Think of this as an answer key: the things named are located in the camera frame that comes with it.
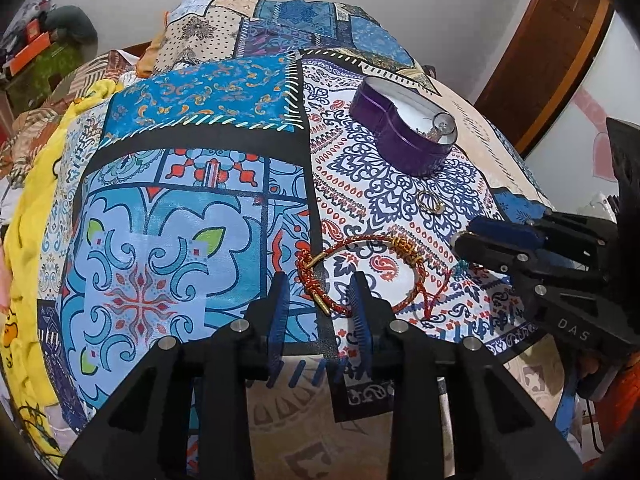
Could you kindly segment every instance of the blue patterned fabric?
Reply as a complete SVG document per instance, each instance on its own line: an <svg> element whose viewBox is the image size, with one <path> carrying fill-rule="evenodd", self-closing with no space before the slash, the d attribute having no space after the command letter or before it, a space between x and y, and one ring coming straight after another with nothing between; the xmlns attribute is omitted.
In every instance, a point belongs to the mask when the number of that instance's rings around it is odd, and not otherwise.
<svg viewBox="0 0 640 480"><path fill-rule="evenodd" d="M287 56L212 62L151 77L114 95L100 148L151 127L199 119L293 131Z"/></svg>
<svg viewBox="0 0 640 480"><path fill-rule="evenodd" d="M380 156L372 133L348 114L362 76L322 59L303 60L303 73L322 227L333 240L364 229L408 238L424 255L431 275L427 286L436 291L446 269L457 261L449 252L451 235L478 215L502 219L484 176L457 148L433 178L402 174ZM335 152L329 152L329 147L335 147ZM424 190L442 200L442 214L420 209L415 197ZM403 274L407 269L398 266L384 249L377 253L364 246L353 253L341 253L329 269L327 282L332 297L348 304L349 276L361 270L374 295L392 304L404 298L414 282L413 272ZM496 354L535 330L526 325L522 303L504 277L485 270L452 276L429 319L421 318L423 308L424 303L416 300L396 316L416 322L437 338L459 342L465 336L475 336ZM334 327L338 335L343 334L338 348L348 352L349 321L339 317ZM363 366L359 358L350 365L355 374Z"/></svg>
<svg viewBox="0 0 640 480"><path fill-rule="evenodd" d="M99 408L146 350L209 336L289 275L287 342L318 338L294 253L308 248L303 170L229 150L148 150L95 171L67 255L54 324L66 354L46 360L68 423Z"/></svg>
<svg viewBox="0 0 640 480"><path fill-rule="evenodd" d="M183 0L179 6L169 12L166 17L167 23L179 20L187 14L204 16L211 2L212 0Z"/></svg>
<svg viewBox="0 0 640 480"><path fill-rule="evenodd" d="M578 373L575 365L572 365L574 359L572 358L569 366L565 364L565 377L564 388L562 389L562 397L560 404L556 410L555 425L558 431L562 433L562 436L567 438L569 431L571 430L571 424L574 421L575 414L575 391L578 387Z"/></svg>
<svg viewBox="0 0 640 480"><path fill-rule="evenodd" d="M351 16L353 44L360 50L367 50L381 56L412 66L414 64L404 48L384 28L365 18Z"/></svg>
<svg viewBox="0 0 640 480"><path fill-rule="evenodd" d="M336 37L335 7L329 2L260 0L254 16L322 36Z"/></svg>
<svg viewBox="0 0 640 480"><path fill-rule="evenodd" d="M533 202L523 196L514 195L507 189L494 191L494 200L500 205L502 212L512 222L524 224L527 220L542 218L548 207Z"/></svg>
<svg viewBox="0 0 640 480"><path fill-rule="evenodd" d="M236 56L269 56L313 46L310 32L266 20L242 20Z"/></svg>
<svg viewBox="0 0 640 480"><path fill-rule="evenodd" d="M329 46L330 38L322 38L323 44ZM353 33L351 31L351 20L347 22L338 22L338 40L339 46L345 46L347 48L356 48L353 43Z"/></svg>
<svg viewBox="0 0 640 480"><path fill-rule="evenodd" d="M42 334L40 345L45 368L58 393L66 423L72 430L79 433L87 424L87 416L76 394L73 379L68 373L69 365L55 302L41 301L38 304L37 314L38 332Z"/></svg>

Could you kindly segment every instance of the blue gripper pad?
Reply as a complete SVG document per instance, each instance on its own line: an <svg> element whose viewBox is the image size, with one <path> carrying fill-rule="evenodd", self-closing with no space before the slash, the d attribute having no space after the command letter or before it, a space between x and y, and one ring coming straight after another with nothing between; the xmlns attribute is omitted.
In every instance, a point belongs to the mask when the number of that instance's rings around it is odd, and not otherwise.
<svg viewBox="0 0 640 480"><path fill-rule="evenodd" d="M476 216L467 227L469 232L488 238L496 243L535 251L545 242L545 235L529 225L513 224Z"/></svg>
<svg viewBox="0 0 640 480"><path fill-rule="evenodd" d="M267 337L267 356L269 370L275 370L282 357L284 335L289 317L290 290L289 280L284 272L277 272L271 281L271 287L279 287L273 319Z"/></svg>
<svg viewBox="0 0 640 480"><path fill-rule="evenodd" d="M372 359L373 359L373 347L371 330L369 322L367 321L367 313L365 310L364 302L369 301L371 298L371 291L367 285L367 280L358 280L358 272L354 272L349 281L348 296L349 304L351 307L351 315L353 317L353 326L358 335L358 348L360 349L360 359L364 365L364 368L371 377Z"/></svg>

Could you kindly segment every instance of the patchwork quilt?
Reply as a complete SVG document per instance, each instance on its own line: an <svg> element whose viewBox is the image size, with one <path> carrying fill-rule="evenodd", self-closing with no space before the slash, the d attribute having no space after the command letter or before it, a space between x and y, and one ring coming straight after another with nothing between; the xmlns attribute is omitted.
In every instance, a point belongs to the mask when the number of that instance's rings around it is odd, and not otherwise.
<svg viewBox="0 0 640 480"><path fill-rule="evenodd" d="M401 235L424 255L434 293L457 263L452 234L476 215L538 218L548 201L502 134L359 7L184 0L167 14L154 73L68 131L34 306L59 401L44 407L51 437L64 453L158 338L209 336L283 271L285 355L267 383L247 387L256 478L384 478L393 385L364 373L353 321L325 317L305 294L296 252ZM367 75L453 115L459 140L437 173L395 170L350 117ZM442 214L418 207L422 190L442 200ZM414 284L413 271L373 243L319 270L342 304L356 270L392 304ZM398 317L440 339L480 338L566 432L573 369L522 310L508 278L483 269L456 273L429 319L421 296ZM338 363L344 373L329 380L328 364ZM196 384L186 456L194 476L200 393ZM441 393L444 403L445 384ZM450 435L445 454L452 474Z"/></svg>

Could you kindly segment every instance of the gold ring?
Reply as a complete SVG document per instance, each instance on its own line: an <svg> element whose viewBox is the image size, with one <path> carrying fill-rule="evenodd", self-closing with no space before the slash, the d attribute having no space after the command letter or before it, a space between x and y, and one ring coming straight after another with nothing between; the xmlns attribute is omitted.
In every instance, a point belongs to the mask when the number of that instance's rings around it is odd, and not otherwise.
<svg viewBox="0 0 640 480"><path fill-rule="evenodd" d="M424 202L423 199L426 196L430 196L435 200L434 207L429 207ZM440 215L444 213L444 202L433 191L429 191L425 189L423 189L422 191L419 191L418 195L416 195L415 197L415 201L418 203L418 208L420 208L420 211L422 211L423 213L429 213L432 215Z"/></svg>

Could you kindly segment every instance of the red braided bracelet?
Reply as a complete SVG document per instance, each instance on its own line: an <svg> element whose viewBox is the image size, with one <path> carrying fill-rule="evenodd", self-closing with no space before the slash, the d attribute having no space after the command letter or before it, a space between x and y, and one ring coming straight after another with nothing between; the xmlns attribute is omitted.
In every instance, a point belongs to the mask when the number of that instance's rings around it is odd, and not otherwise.
<svg viewBox="0 0 640 480"><path fill-rule="evenodd" d="M428 293L424 288L424 280L426 278L426 271L424 270L424 258L422 255L416 250L415 244L411 243L406 238L402 237L391 237L385 235L359 235L345 238L343 241L338 242L337 244L332 245L327 250L321 252L317 256L311 256L309 251L301 250L298 252L298 256L296 258L296 267L298 268L298 275L300 277L300 282L305 287L305 292L309 294L318 308L324 312L326 316L331 316L331 311L337 312L338 314L342 314L346 317L351 317L351 311L348 308L345 308L341 305L335 303L329 295L322 290L320 282L316 279L313 271L313 267L316 263L324 260L326 257L335 253L335 251L340 250L344 246L348 244L354 244L356 242L365 242L373 240L376 242L386 242L390 245L390 248L396 251L396 254L404 260L404 262L409 265L412 269L416 270L416 281L414 288L412 288L409 295L404 298L400 303L398 303L395 307L393 307L393 311L395 314L400 312L402 309L406 308L411 302L418 296L418 294L422 294L424 296L424 318L429 319L431 317L431 311L433 310L433 306L437 301L440 293L446 288L447 283L449 282L449 277L451 275L451 270L449 269L446 272L445 280L442 283L442 286L437 291L436 294ZM431 301L427 304L427 298L431 297Z"/></svg>

